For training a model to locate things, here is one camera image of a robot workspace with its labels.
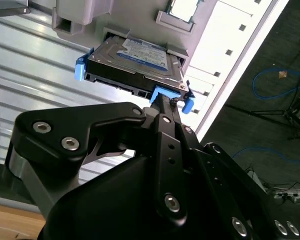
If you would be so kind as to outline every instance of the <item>black cable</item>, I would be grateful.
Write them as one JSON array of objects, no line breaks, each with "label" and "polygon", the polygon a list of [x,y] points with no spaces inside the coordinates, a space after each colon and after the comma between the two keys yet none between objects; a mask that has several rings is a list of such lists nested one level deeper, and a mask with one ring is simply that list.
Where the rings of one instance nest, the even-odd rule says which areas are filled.
[{"label": "black cable", "polygon": [[297,82],[296,85],[295,85],[296,90],[294,91],[294,95],[293,95],[292,101],[290,102],[290,105],[289,105],[289,107],[287,108],[288,110],[291,109],[292,105],[294,104],[294,102],[295,102],[295,100],[296,100],[296,97],[297,97],[297,94],[298,94],[298,91],[299,91],[299,86],[300,86],[300,77],[299,77],[298,82]]}]

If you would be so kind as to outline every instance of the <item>screw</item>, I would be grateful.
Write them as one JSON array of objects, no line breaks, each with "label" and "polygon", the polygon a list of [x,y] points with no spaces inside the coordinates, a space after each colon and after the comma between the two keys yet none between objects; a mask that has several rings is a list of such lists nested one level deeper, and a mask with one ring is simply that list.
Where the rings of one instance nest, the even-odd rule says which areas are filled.
[{"label": "screw", "polygon": [[174,212],[174,213],[179,212],[180,204],[174,196],[172,196],[172,195],[165,196],[164,203],[171,212]]},{"label": "screw", "polygon": [[134,108],[134,109],[132,109],[133,110],[133,112],[135,113],[135,114],[138,114],[138,115],[141,115],[142,114],[142,112],[139,110],[139,109],[137,109],[137,108]]},{"label": "screw", "polygon": [[296,236],[300,235],[298,229],[291,222],[286,221],[286,224],[288,225],[289,229],[291,230],[291,232],[293,232],[294,235]]},{"label": "screw", "polygon": [[188,126],[185,126],[184,127],[184,129],[189,133],[189,134],[191,134],[192,133],[192,130],[191,130],[191,128],[190,127],[188,127]]},{"label": "screw", "polygon": [[37,121],[32,125],[33,129],[40,134],[46,134],[51,131],[51,126],[44,121]]},{"label": "screw", "polygon": [[162,118],[166,123],[171,123],[171,120],[169,118],[167,118],[166,116],[164,116]]},{"label": "screw", "polygon": [[64,149],[67,149],[69,151],[75,151],[79,148],[79,142],[77,139],[71,136],[67,136],[61,141],[61,145]]},{"label": "screw", "polygon": [[240,236],[242,237],[247,236],[247,229],[245,225],[238,218],[236,217],[232,218],[232,226],[238,232],[238,234],[240,234]]},{"label": "screw", "polygon": [[282,233],[282,235],[287,236],[288,232],[287,229],[277,220],[274,220],[274,223],[276,225],[276,227],[279,229],[280,233]]},{"label": "screw", "polygon": [[214,150],[217,154],[220,154],[220,153],[221,153],[221,151],[218,149],[217,146],[213,145],[212,148],[213,148],[213,150]]}]

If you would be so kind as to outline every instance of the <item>wooden surface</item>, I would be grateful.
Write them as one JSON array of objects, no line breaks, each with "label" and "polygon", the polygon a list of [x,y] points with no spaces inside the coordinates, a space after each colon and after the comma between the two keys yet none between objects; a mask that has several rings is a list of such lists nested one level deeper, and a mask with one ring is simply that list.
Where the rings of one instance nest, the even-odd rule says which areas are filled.
[{"label": "wooden surface", "polygon": [[44,225],[38,213],[0,205],[0,240],[36,240]]}]

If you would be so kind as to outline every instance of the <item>hard drive label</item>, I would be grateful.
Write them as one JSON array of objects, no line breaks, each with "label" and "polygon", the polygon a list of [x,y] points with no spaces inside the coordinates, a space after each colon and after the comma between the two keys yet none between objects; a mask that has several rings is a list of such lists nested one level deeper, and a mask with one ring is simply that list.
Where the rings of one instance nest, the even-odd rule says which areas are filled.
[{"label": "hard drive label", "polygon": [[168,71],[167,53],[164,48],[140,39],[126,39],[122,44],[126,50],[119,50],[119,57],[146,65],[160,71]]}]

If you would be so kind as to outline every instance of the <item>hole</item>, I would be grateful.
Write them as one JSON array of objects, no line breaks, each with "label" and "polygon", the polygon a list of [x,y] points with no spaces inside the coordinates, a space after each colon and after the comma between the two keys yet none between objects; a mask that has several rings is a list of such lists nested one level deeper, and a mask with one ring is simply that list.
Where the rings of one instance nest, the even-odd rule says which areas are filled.
[{"label": "hole", "polygon": [[67,140],[66,142],[65,142],[67,145],[69,145],[69,146],[74,146],[76,143],[74,142],[74,141],[72,141],[72,140]]},{"label": "hole", "polygon": [[231,56],[232,52],[233,52],[232,50],[229,50],[229,49],[228,49],[228,50],[225,52],[225,54]]},{"label": "hole", "polygon": [[146,94],[147,94],[147,93],[144,92],[144,91],[139,91],[139,92],[138,92],[138,96],[143,97],[143,98],[146,97]]},{"label": "hole", "polygon": [[222,185],[221,182],[220,182],[220,180],[219,180],[219,178],[215,177],[215,178],[214,178],[214,181],[216,182],[216,184],[218,184],[218,185],[220,185],[220,186]]},{"label": "hole", "polygon": [[58,24],[58,26],[56,26],[56,29],[70,33],[71,32],[71,21],[60,17],[59,24]]},{"label": "hole", "polygon": [[172,159],[171,157],[168,158],[168,162],[171,163],[171,164],[175,164],[176,161],[174,159]]},{"label": "hole", "polygon": [[151,99],[151,97],[152,97],[152,94],[151,94],[150,92],[148,92],[148,93],[146,94],[146,99]]},{"label": "hole", "polygon": [[45,125],[43,125],[43,124],[40,124],[40,125],[38,125],[38,129],[45,131],[45,130],[47,130],[48,128],[47,128],[47,126],[45,126]]},{"label": "hole", "polygon": [[209,165],[210,168],[214,168],[213,164],[210,161],[207,161],[206,163]]},{"label": "hole", "polygon": [[240,27],[239,27],[239,30],[244,31],[245,29],[246,29],[246,25],[241,24]]},{"label": "hole", "polygon": [[173,145],[170,144],[170,143],[168,144],[168,146],[169,146],[169,148],[172,149],[172,150],[175,149],[175,146],[173,146]]}]

